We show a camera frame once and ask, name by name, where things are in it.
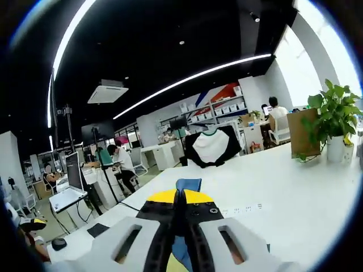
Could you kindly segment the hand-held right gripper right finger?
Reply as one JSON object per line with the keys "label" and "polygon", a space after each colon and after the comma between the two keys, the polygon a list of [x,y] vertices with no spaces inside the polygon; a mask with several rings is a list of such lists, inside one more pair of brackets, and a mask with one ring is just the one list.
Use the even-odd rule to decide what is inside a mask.
{"label": "hand-held right gripper right finger", "polygon": [[193,271],[301,271],[272,255],[267,242],[235,218],[224,218],[208,195],[180,192],[180,225]]}

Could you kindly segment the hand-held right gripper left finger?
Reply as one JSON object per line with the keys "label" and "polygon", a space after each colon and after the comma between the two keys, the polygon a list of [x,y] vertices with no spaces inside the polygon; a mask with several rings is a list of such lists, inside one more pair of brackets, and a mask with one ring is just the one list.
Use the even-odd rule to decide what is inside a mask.
{"label": "hand-held right gripper left finger", "polygon": [[136,217],[126,216],[104,231],[75,260],[55,262],[53,271],[166,271],[177,198],[176,189],[155,193]]}

